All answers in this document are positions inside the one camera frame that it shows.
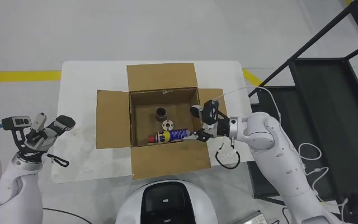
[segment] yellow floor line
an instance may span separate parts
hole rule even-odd
[[[258,86],[261,84],[261,79],[254,76],[251,72],[249,72],[247,69],[242,69],[242,72],[244,73],[244,78],[251,83],[252,86]]]
[[[258,86],[262,81],[247,69],[242,69],[244,78],[253,86]],[[0,82],[28,82],[28,81],[56,81],[61,80],[61,71],[0,71]]]
[[[61,71],[13,71],[1,72],[0,82],[28,82],[61,80]]]

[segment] table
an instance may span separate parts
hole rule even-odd
[[[58,115],[72,117],[76,126],[64,133],[54,145],[54,154],[70,162],[63,168],[53,164],[51,178],[55,183],[111,178],[131,175],[130,148],[96,149],[97,90],[128,91],[127,65],[160,63],[194,63],[199,88],[222,88],[224,93],[244,87],[242,68],[236,61],[70,61],[62,67]],[[224,96],[228,116],[250,115],[247,90]],[[212,166],[222,138],[210,139],[208,144]],[[248,146],[236,142],[241,161],[252,161]],[[231,154],[229,140],[219,159],[224,164],[237,161]]]

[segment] concrete floor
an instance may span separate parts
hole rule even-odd
[[[0,71],[60,70],[67,60],[238,60],[267,77],[344,7],[340,0],[243,1],[11,1],[0,7]],[[305,57],[339,57],[358,48],[357,28],[346,18]],[[355,69],[358,59],[352,60]],[[293,84],[284,71],[272,85]],[[0,117],[44,112],[56,117],[59,81],[0,83]],[[2,169],[16,151],[0,130]],[[202,187],[219,223],[235,223],[260,209],[269,223],[281,206],[252,199],[247,165],[166,176]],[[50,164],[40,173],[44,207],[63,209],[93,223],[110,224],[125,197],[152,179],[111,178],[54,184]],[[83,223],[44,212],[44,223]]]

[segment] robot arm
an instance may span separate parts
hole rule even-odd
[[[235,141],[247,143],[257,166],[282,196],[292,223],[341,223],[317,199],[295,147],[275,118],[262,112],[220,118],[218,107],[218,101],[208,101],[203,108],[193,106],[191,114],[201,118],[204,125],[184,140],[206,142],[209,138],[226,136],[233,148]]]
[[[9,162],[5,173],[0,176],[2,223],[42,223],[43,204],[37,173],[43,168],[43,157],[48,156],[64,167],[69,165],[68,161],[47,152],[59,136],[74,127],[74,120],[67,116],[59,116],[44,128],[45,122],[44,113],[38,114],[33,123],[29,117],[2,119],[4,130],[11,130],[19,150]],[[28,127],[30,132],[24,135],[23,130]]]

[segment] open cardboard box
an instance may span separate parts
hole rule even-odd
[[[127,73],[129,92],[97,90],[97,149],[131,147],[133,179],[210,168],[206,143],[148,144],[148,136],[163,130],[155,119],[158,107],[167,110],[174,129],[199,130],[202,123],[191,116],[190,107],[223,91],[198,88],[192,63],[127,66]],[[220,101],[226,114],[223,97]]]

